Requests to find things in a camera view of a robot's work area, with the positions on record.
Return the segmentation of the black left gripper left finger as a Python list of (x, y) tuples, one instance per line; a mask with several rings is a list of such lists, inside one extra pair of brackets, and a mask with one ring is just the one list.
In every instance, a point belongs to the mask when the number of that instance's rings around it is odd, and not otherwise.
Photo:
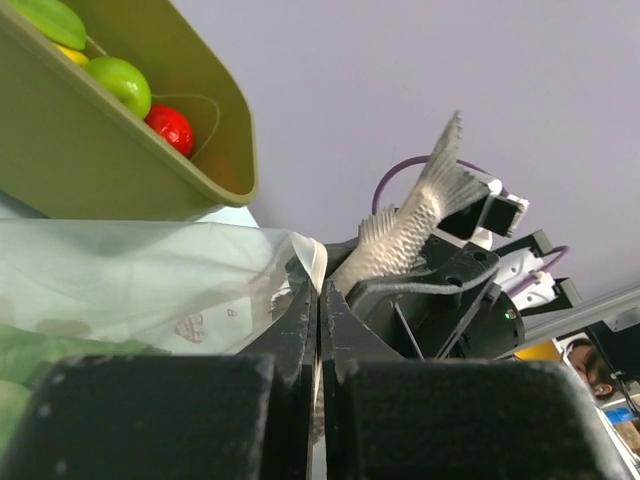
[(5, 479), (306, 479), (318, 296), (233, 356), (87, 356), (43, 376)]

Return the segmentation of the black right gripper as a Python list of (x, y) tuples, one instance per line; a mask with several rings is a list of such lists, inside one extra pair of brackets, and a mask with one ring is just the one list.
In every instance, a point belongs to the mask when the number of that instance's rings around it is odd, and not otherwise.
[(330, 360), (494, 359), (524, 341), (522, 315), (497, 283), (500, 258), (431, 237), (421, 266), (324, 294), (324, 357)]

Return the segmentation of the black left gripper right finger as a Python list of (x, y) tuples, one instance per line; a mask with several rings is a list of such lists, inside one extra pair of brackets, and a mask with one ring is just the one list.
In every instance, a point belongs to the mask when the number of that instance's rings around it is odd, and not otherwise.
[(327, 284), (331, 479), (626, 479), (589, 391), (557, 362), (408, 360)]

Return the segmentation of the grey toy fish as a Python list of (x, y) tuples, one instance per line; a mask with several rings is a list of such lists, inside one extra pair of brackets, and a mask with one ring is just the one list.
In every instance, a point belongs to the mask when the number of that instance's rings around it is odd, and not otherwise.
[(489, 187), (457, 162), (461, 132), (456, 110), (401, 207), (360, 222), (357, 246), (330, 276), (342, 293), (362, 281), (408, 273), (443, 219), (488, 195)]

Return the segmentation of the green toy lettuce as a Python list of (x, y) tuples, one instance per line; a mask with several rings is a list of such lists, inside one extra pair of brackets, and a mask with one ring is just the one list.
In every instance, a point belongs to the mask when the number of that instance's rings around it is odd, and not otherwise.
[(67, 357), (85, 355), (169, 355), (168, 351), (138, 340), (99, 341), (51, 336), (1, 326), (1, 451), (4, 451), (33, 385), (53, 364)]

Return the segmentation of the clear white-dotted zip bag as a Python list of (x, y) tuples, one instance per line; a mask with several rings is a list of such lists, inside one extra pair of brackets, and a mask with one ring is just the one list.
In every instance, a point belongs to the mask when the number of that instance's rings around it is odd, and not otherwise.
[(212, 222), (13, 219), (1, 224), (1, 328), (175, 354), (234, 354), (327, 252), (287, 230)]

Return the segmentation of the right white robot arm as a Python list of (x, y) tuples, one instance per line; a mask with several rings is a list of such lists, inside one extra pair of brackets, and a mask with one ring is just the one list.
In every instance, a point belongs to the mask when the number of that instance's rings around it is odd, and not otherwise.
[(495, 251), (434, 235), (410, 273), (362, 282), (348, 294), (331, 285), (326, 307), (373, 334), (372, 356), (389, 347), (407, 359), (493, 360), (523, 347), (526, 317), (579, 304), (572, 281), (551, 273), (567, 252), (543, 231)]

